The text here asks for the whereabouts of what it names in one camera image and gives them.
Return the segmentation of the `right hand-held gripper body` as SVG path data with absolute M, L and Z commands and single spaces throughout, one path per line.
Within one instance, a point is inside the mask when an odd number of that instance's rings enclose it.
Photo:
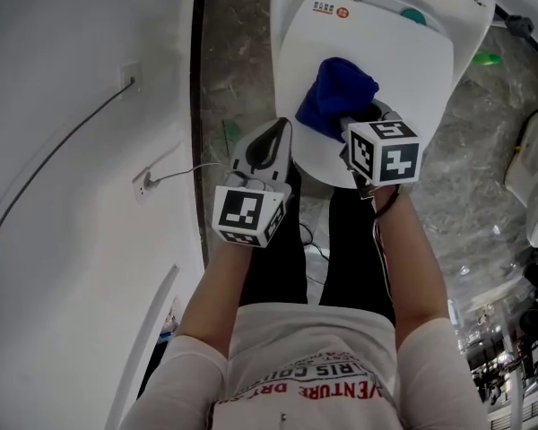
M 420 136 L 394 111 L 377 121 L 342 120 L 341 152 L 360 197 L 384 186 L 415 183 L 420 175 Z

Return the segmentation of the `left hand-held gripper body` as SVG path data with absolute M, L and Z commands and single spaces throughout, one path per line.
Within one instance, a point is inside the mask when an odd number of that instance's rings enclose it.
M 287 182 L 291 159 L 255 170 L 232 158 L 224 185 L 215 188 L 213 229 L 228 243 L 266 248 L 282 224 L 291 200 Z

